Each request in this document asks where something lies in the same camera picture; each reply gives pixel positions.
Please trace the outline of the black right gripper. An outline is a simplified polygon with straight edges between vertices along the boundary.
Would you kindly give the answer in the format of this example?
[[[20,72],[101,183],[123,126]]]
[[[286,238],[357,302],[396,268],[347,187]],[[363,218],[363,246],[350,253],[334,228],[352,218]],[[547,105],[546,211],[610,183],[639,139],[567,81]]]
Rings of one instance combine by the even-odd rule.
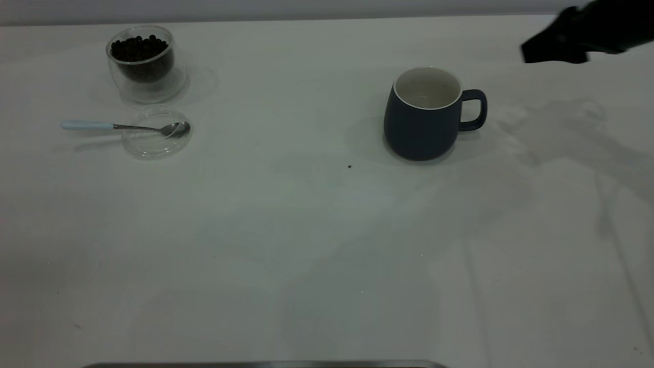
[[[590,28],[582,40],[579,23],[587,12]],[[521,44],[525,63],[582,64],[591,50],[620,54],[653,40],[653,1],[593,1],[567,7],[544,30]]]

